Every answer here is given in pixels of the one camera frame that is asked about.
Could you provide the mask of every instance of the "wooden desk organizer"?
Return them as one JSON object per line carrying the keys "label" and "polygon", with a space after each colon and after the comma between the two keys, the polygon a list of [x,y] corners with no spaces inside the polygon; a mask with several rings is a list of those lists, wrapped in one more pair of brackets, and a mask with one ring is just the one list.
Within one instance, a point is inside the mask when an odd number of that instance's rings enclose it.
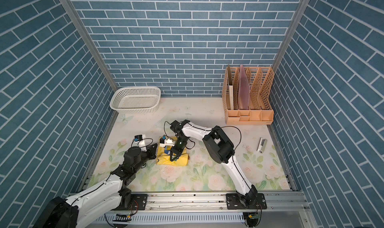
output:
{"label": "wooden desk organizer", "polygon": [[[273,110],[268,97],[271,91],[273,72],[271,67],[244,67],[250,84],[250,110],[238,109],[239,67],[230,67],[231,73],[225,71],[222,99],[225,122],[228,125],[270,125],[273,122]],[[228,76],[233,80],[234,110],[229,110]]]}

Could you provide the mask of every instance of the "black cable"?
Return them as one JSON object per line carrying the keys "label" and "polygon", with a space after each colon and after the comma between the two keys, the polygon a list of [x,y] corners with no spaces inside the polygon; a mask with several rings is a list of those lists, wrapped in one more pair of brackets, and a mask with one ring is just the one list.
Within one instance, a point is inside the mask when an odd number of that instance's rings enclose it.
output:
{"label": "black cable", "polygon": [[151,144],[153,143],[153,139],[151,139],[151,138],[144,138],[144,139],[142,139],[141,141],[143,141],[143,140],[145,140],[145,139],[150,139],[150,140],[151,140],[151,143],[150,143],[150,144],[147,144],[146,146],[151,145]]}
{"label": "black cable", "polygon": [[[108,178],[106,179],[106,181],[109,179],[111,177],[111,173],[109,173],[109,176],[108,176]],[[92,191],[90,191],[90,192],[88,192],[88,193],[86,193],[86,194],[83,194],[82,196],[80,196],[79,198],[77,198],[77,199],[75,199],[73,202],[72,202],[72,204],[71,204],[71,207],[70,207],[70,215],[69,215],[69,217],[71,217],[71,213],[72,213],[72,205],[76,202],[76,201],[78,201],[81,197],[83,197],[83,196],[85,196],[85,195],[88,195],[89,193],[92,193],[92,192],[94,192],[94,191],[96,191],[98,188],[100,188],[102,185],[104,185],[104,182],[101,184],[101,185],[99,185],[99,187],[97,187],[96,189],[94,189],[94,190],[92,190]],[[70,224],[71,224],[71,219],[69,220],[69,222],[68,222],[68,227],[70,228]]]}
{"label": "black cable", "polygon": [[146,146],[149,146],[149,145],[151,145],[153,143],[153,139],[151,139],[151,138],[145,138],[145,139],[150,139],[151,140],[151,143],[147,144]]}
{"label": "black cable", "polygon": [[168,121],[165,121],[164,122],[164,134],[166,135],[166,137],[170,138],[167,133],[166,133],[166,123],[168,123],[170,125],[170,123]]}
{"label": "black cable", "polygon": [[[190,125],[190,126],[192,126],[192,127],[194,127],[194,128],[196,128],[196,129],[201,129],[201,128],[199,128],[199,127],[196,127],[196,126],[191,125],[190,123],[187,123],[187,124]],[[236,148],[237,148],[237,147],[240,145],[240,143],[241,143],[241,131],[240,131],[240,129],[239,129],[238,127],[235,127],[235,126],[232,126],[232,125],[227,125],[227,126],[218,127],[218,128],[216,128],[216,129],[211,129],[211,130],[207,130],[207,129],[201,129],[201,130],[204,130],[204,131],[214,131],[214,130],[218,130],[218,129],[225,128],[225,127],[233,127],[233,128],[236,128],[236,129],[239,131],[239,133],[240,133],[240,141],[239,141],[239,144],[237,144],[236,147],[233,149],[233,150],[236,150]]]}
{"label": "black cable", "polygon": [[190,138],[188,138],[188,139],[189,139],[190,142],[193,143],[193,146],[192,146],[192,148],[188,148],[187,146],[185,146],[185,147],[186,147],[187,149],[193,149],[193,148],[195,147],[195,144],[196,144],[196,143],[195,143],[194,141],[192,141]]}
{"label": "black cable", "polygon": [[113,226],[113,225],[111,225],[109,222],[108,222],[108,220],[107,220],[107,216],[104,214],[104,217],[105,217],[105,221],[108,223],[108,225],[110,225],[110,226],[112,226],[113,228],[116,228],[116,226]]}
{"label": "black cable", "polygon": [[[233,160],[233,155],[232,155],[232,162],[233,162],[233,165],[235,166],[235,168],[237,169],[237,172],[240,174],[241,178],[243,179],[243,181],[245,182],[245,179],[244,177],[241,175],[239,169],[237,168],[236,164],[235,164],[235,161]],[[245,182],[245,184],[248,186],[249,190],[251,190],[251,187],[249,187],[248,183]]]}
{"label": "black cable", "polygon": [[257,222],[257,224],[255,226],[258,226],[260,224],[260,221],[262,220],[262,214],[263,214],[263,209],[262,209],[262,206],[259,204],[259,202],[257,201],[257,204],[259,205],[260,207],[260,218],[259,218],[259,221]]}

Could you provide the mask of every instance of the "floral tablecloth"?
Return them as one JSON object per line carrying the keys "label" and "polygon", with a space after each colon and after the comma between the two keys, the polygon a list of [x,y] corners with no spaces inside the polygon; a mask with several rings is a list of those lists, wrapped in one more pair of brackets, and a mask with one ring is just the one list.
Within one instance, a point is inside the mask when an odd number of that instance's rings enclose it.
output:
{"label": "floral tablecloth", "polygon": [[[89,186],[108,177],[124,160],[123,154],[135,135],[145,134],[158,142],[164,134],[164,122],[190,120],[200,126],[225,126],[221,98],[161,98],[159,109],[146,115],[119,114],[106,142]],[[275,147],[266,125],[239,125],[242,140],[236,149],[237,160],[247,178],[257,190],[287,190],[289,185],[277,157]],[[236,146],[240,136],[237,129],[223,128]],[[166,125],[168,135],[174,135]],[[268,140],[265,151],[256,152],[260,137]],[[140,169],[128,186],[133,192],[162,191],[219,191],[235,190],[233,181],[221,164],[209,156],[202,141],[191,138],[196,145],[187,152],[187,166],[157,165],[150,160]]]}

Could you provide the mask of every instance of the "mounting plate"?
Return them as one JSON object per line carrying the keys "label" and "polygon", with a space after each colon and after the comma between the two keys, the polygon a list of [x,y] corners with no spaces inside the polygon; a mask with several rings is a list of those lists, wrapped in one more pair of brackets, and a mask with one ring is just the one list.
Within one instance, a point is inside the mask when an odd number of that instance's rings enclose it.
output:
{"label": "mounting plate", "polygon": [[[256,209],[260,209],[260,207],[258,207],[257,204],[255,204],[254,206],[250,206],[248,209],[245,208],[240,203],[239,196],[237,194],[234,194],[234,193],[226,194],[226,200],[227,200],[227,209],[228,210],[256,210]],[[256,200],[261,205],[261,208],[263,210],[267,208],[264,194],[257,193],[256,194]]]}
{"label": "mounting plate", "polygon": [[[132,194],[131,195],[131,202],[132,202],[133,207],[131,208],[131,210],[133,210],[133,211],[136,210],[135,201],[137,202],[137,204],[139,206],[137,210],[145,210],[145,207],[147,205],[147,198],[148,198],[147,194]],[[113,210],[127,210],[127,208],[125,208],[124,206],[118,206]]]}

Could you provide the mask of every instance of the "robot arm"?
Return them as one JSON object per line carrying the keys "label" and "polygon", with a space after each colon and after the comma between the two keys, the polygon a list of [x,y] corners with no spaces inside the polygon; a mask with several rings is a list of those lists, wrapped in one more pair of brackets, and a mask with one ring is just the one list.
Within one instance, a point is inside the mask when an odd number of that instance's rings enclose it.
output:
{"label": "robot arm", "polygon": [[175,145],[170,150],[171,161],[180,157],[190,137],[202,140],[211,158],[215,162],[223,164],[227,170],[235,184],[242,205],[249,208],[256,203],[256,187],[245,177],[237,163],[233,143],[219,126],[207,128],[195,125],[189,120],[182,122],[175,120],[170,124],[170,129],[175,132],[177,137]]}
{"label": "robot arm", "polygon": [[135,137],[134,142],[138,146],[124,153],[123,164],[112,171],[108,178],[66,199],[52,199],[33,228],[84,228],[112,209],[133,206],[131,190],[127,185],[149,159],[156,158],[157,144],[146,145],[144,139],[144,135]]}

